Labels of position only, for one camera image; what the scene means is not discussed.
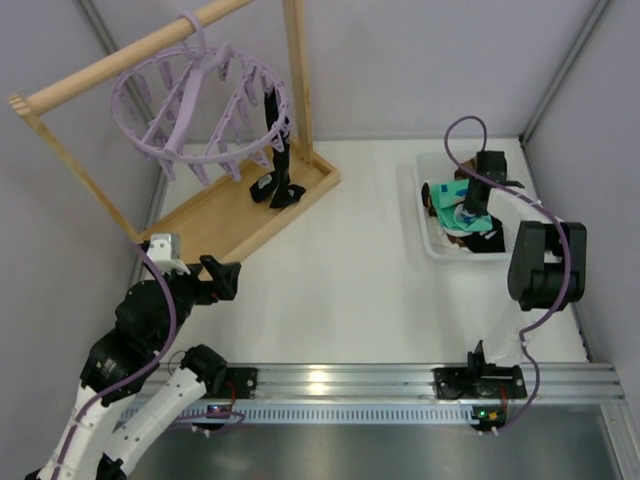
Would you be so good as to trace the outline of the purple round clip hanger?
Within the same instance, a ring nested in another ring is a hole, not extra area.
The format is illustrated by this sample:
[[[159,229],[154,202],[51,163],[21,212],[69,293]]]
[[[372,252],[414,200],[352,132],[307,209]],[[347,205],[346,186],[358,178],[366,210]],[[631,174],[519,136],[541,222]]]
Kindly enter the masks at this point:
[[[264,63],[230,43],[210,45],[202,23],[183,41],[121,73],[111,90],[110,113],[145,159],[174,180],[185,165],[203,184],[217,165],[234,181],[249,159],[267,168],[267,151],[289,145],[289,98],[284,83]]]

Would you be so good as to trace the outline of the brown striped sock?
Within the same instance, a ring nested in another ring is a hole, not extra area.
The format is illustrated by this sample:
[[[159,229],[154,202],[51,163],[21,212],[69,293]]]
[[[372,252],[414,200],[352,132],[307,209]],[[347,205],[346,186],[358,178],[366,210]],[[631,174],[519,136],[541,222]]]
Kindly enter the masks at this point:
[[[463,180],[469,179],[471,177],[470,172],[476,172],[476,158],[473,157],[465,162],[461,163],[461,166],[458,167],[454,172],[455,180]]]

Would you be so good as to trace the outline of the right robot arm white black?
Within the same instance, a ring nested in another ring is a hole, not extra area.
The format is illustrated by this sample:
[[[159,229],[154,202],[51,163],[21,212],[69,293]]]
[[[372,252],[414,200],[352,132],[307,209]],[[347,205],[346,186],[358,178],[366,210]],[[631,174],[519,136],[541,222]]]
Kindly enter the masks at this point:
[[[587,230],[579,222],[558,219],[520,183],[508,180],[506,156],[500,151],[483,149],[476,154],[464,211],[491,215],[511,241],[507,246],[511,302],[489,336],[467,355],[468,393],[524,399],[520,364],[532,360],[530,337],[584,294]]]

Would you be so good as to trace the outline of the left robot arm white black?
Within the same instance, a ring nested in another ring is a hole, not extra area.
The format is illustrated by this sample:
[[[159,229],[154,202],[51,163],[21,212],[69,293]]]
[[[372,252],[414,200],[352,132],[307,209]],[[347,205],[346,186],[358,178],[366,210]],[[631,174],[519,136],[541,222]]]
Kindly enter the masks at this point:
[[[241,265],[210,255],[134,284],[116,307],[114,327],[90,349],[75,405],[58,445],[32,479],[126,479],[149,447],[193,402],[218,393],[227,362],[209,346],[189,348],[157,393],[120,421],[196,306],[231,301]]]

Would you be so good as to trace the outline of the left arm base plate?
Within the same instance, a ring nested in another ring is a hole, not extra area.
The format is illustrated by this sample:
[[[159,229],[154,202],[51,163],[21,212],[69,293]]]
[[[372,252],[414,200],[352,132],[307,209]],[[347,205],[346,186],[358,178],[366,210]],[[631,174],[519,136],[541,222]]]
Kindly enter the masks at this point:
[[[228,400],[251,399],[258,385],[259,370],[254,367],[229,367],[217,397]]]

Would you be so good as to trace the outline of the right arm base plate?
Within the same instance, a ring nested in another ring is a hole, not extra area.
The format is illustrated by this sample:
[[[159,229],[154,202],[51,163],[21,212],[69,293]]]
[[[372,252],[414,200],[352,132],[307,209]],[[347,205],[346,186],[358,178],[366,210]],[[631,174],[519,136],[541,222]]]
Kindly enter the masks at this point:
[[[443,367],[434,371],[436,396],[440,400],[525,399],[527,390],[522,370],[513,367]]]

